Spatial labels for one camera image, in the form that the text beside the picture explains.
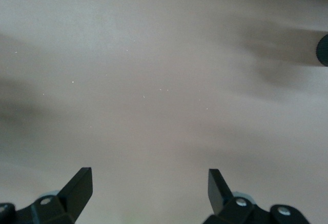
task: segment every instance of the beige floor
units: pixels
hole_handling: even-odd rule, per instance
[[[92,167],[77,223],[201,224],[208,168],[328,219],[328,0],[0,0],[0,201]]]

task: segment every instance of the screw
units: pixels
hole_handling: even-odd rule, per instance
[[[287,209],[285,207],[279,207],[278,211],[282,215],[291,215],[291,212],[289,211],[289,209]]]
[[[50,203],[50,201],[51,201],[51,198],[48,197],[48,198],[42,199],[40,204],[41,205],[46,205],[46,204]]]
[[[242,207],[245,207],[247,205],[246,201],[242,198],[238,198],[236,199],[236,203],[239,205],[239,206],[242,206]]]

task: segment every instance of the floor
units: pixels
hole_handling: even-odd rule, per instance
[[[78,224],[194,223],[208,169],[328,219],[328,0],[0,0],[0,195],[92,167]]]

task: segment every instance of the black object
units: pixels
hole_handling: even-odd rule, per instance
[[[0,224],[74,224],[92,191],[91,168],[81,168],[55,196],[41,197],[18,211],[12,203],[0,203]]]
[[[328,67],[328,34],[319,41],[316,54],[318,60]]]
[[[267,212],[247,198],[234,197],[217,169],[209,170],[208,194],[214,215],[203,224],[310,224],[291,206],[274,205]]]

